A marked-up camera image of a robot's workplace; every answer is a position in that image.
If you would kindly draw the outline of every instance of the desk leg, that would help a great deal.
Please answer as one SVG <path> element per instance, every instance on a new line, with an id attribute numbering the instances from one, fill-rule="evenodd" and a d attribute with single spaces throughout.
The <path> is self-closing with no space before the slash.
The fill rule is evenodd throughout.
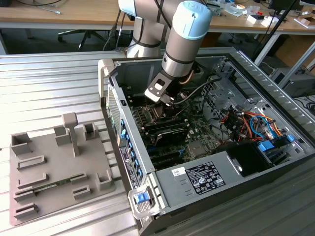
<path id="1" fill-rule="evenodd" d="M 3 40 L 1 33 L 0 33 L 0 55 L 6 55 L 6 54 L 7 54 L 7 50 L 6 50 L 6 47 L 4 44 L 4 40 Z"/>
<path id="2" fill-rule="evenodd" d="M 265 56 L 268 54 L 268 52 L 270 51 L 270 49 L 272 48 L 272 46 L 275 44 L 275 42 L 277 41 L 277 39 L 279 38 L 280 34 L 279 33 L 275 33 L 270 40 L 268 41 L 268 43 L 266 44 L 266 46 L 261 50 L 261 52 L 259 53 L 258 57 L 255 60 L 255 64 L 259 65 L 262 60 L 264 60 Z"/>

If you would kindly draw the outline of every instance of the psu label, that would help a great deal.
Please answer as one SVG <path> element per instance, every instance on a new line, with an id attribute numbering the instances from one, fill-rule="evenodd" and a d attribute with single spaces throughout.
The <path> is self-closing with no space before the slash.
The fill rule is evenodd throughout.
<path id="1" fill-rule="evenodd" d="M 199 195 L 225 185 L 212 161 L 187 169 L 186 174 Z"/>

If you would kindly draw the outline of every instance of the office chair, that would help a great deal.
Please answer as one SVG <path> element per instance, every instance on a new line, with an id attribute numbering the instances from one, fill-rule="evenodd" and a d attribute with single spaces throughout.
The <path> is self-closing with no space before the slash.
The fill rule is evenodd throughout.
<path id="1" fill-rule="evenodd" d="M 64 42 L 63 36 L 65 35 L 70 35 L 70 34 L 75 34 L 75 33 L 84 33 L 82 41 L 79 45 L 79 50 L 82 50 L 82 47 L 85 43 L 85 40 L 87 38 L 91 38 L 91 35 L 95 36 L 96 38 L 102 40 L 104 43 L 107 41 L 106 38 L 104 38 L 102 35 L 98 34 L 96 32 L 97 30 L 89 30 L 89 29 L 75 29 L 75 30 L 69 30 L 66 32 L 58 33 L 58 41 L 59 42 Z"/>

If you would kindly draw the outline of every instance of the metal bracket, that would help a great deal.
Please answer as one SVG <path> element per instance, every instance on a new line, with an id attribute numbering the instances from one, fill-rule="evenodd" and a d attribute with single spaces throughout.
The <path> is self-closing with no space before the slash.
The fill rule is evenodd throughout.
<path id="1" fill-rule="evenodd" d="M 158 102 L 162 98 L 161 101 L 168 104 L 171 98 L 164 93 L 171 82 L 172 80 L 167 78 L 165 75 L 158 73 L 144 92 L 144 95 L 154 102 Z"/>
<path id="2" fill-rule="evenodd" d="M 112 59 L 102 59 L 98 61 L 98 93 L 100 98 L 104 97 L 104 78 L 112 76 L 115 69 L 116 67 Z"/>

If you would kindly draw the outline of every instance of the side panel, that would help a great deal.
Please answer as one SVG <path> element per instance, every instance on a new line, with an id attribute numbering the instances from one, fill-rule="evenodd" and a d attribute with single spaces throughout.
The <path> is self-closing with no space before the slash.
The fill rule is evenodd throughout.
<path id="1" fill-rule="evenodd" d="M 240 195 L 247 193 L 251 190 L 254 190 L 259 186 L 271 183 L 280 176 L 292 170 L 293 168 L 313 158 L 314 156 L 315 154 L 312 154 L 308 157 L 297 160 L 289 165 L 283 166 L 277 170 L 271 171 L 252 180 L 228 188 L 201 201 L 195 202 L 194 204 L 187 205 L 186 207 L 173 211 L 163 217 L 159 217 L 153 220 L 146 228 L 143 227 L 140 230 L 140 234 L 142 236 L 149 236 L 151 234 L 161 232 L 167 229 L 167 227 L 188 220 L 190 217 L 194 215 L 197 215 L 215 206 L 218 206 L 234 198 L 237 198 Z"/>

